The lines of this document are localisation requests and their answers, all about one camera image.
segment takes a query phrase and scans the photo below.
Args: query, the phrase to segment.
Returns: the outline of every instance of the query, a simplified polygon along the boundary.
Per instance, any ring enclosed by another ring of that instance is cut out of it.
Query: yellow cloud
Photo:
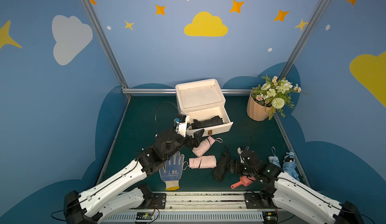
[[[224,36],[228,27],[222,24],[219,16],[212,16],[208,12],[200,12],[193,18],[193,22],[185,26],[188,36]]]
[[[379,56],[360,55],[350,63],[351,74],[386,107],[386,51]]]

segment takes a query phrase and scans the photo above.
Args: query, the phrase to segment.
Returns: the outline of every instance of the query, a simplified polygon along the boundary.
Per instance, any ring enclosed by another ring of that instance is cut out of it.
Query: ventilation slots
[[[117,214],[111,216],[105,220],[105,222],[132,222],[135,221],[136,215],[132,212],[130,214]],[[170,213],[164,212],[160,213],[157,218],[159,222],[181,222],[181,221],[230,221],[230,222],[250,222],[250,221],[263,221],[262,212],[217,212],[203,214],[202,212],[180,212],[180,213]]]

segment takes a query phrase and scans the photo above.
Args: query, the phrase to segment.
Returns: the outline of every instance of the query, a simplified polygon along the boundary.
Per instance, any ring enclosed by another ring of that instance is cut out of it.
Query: green leaves
[[[268,77],[268,75],[265,75],[265,77],[261,77],[262,79],[265,79],[266,83],[269,83],[271,84],[271,88],[272,89],[276,89],[274,83],[272,82],[271,80],[271,77]],[[291,92],[296,92],[298,93],[296,90],[293,90],[292,88],[290,88],[289,90],[285,91],[284,93],[282,93],[281,91],[276,91],[276,96],[274,97],[269,97],[263,101],[257,101],[256,100],[256,96],[257,95],[260,95],[260,94],[263,94],[264,96],[267,96],[267,92],[269,91],[268,90],[261,90],[261,86],[260,84],[257,86],[257,87],[253,87],[252,89],[252,92],[251,92],[251,96],[253,98],[253,100],[255,102],[257,102],[258,104],[262,105],[262,106],[265,106],[265,107],[272,107],[272,100],[275,99],[276,97],[280,97],[284,100],[284,104],[287,105],[288,107],[290,108],[294,108],[295,105],[293,104],[293,102],[291,101],[291,95],[290,93]],[[283,113],[283,109],[275,109],[273,108],[273,111],[272,112],[269,112],[269,120],[271,120],[273,118],[273,115],[275,114],[275,112],[278,111],[280,112],[280,115],[282,115],[283,117],[285,117],[284,113]]]

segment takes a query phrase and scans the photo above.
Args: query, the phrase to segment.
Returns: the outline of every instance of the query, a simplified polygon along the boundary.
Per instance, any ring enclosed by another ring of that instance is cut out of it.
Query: box lid
[[[224,94],[216,79],[178,84],[176,95],[181,113],[225,105]]]

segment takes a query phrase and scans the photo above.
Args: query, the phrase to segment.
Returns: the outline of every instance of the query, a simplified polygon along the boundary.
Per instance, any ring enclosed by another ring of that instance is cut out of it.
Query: black mounting plate
[[[157,209],[165,209],[165,203],[166,203],[166,193],[153,193],[154,197],[153,200],[157,202]],[[146,208],[136,208],[136,209],[154,209],[154,203],[151,202],[150,205]]]
[[[276,206],[272,201],[268,203],[268,206],[261,205],[261,196],[259,193],[245,193],[244,194],[245,204],[247,209],[276,209]]]

